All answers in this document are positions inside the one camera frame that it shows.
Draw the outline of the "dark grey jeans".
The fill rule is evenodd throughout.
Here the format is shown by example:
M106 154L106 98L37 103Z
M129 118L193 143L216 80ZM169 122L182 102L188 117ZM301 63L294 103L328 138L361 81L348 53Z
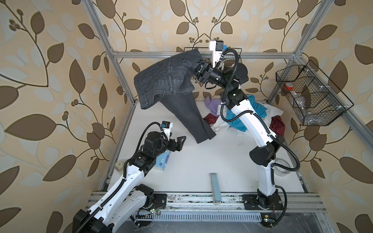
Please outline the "dark grey jeans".
M184 125L197 143L211 140L215 132L202 117L191 77L203 58L197 49L179 53L144 69L134 77L141 109L162 103Z

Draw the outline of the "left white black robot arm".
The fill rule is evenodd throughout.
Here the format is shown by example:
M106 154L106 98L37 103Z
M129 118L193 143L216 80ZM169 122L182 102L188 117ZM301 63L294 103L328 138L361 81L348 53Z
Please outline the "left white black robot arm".
M186 137L171 139L171 122L152 122L150 125L157 125L159 131L143 131L134 155L124 162L122 176L87 211L77 212L72 221L72 232L115 233L137 211L156 212L154 190L142 180L155 166L158 156L167 151L181 151Z

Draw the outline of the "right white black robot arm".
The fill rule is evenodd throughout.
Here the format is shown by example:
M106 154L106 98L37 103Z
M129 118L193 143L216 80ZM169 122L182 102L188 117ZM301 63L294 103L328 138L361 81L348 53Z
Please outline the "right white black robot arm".
M212 50L209 62L201 62L195 68L194 74L199 82L211 83L223 89L220 94L221 109L227 108L235 115L226 118L224 113L220 116L225 122L239 119L255 139L257 146L249 153L251 160L256 164L259 188L257 197L250 202L254 206L268 210L276 204L285 204L279 197L280 186L275 185L275 167L285 171L298 171L300 161L295 153L284 144L283 137L277 136L252 107L247 95L242 91L241 84L248 81L246 66L240 63L240 56L235 49ZM284 148L294 159L293 168L275 162L279 148Z

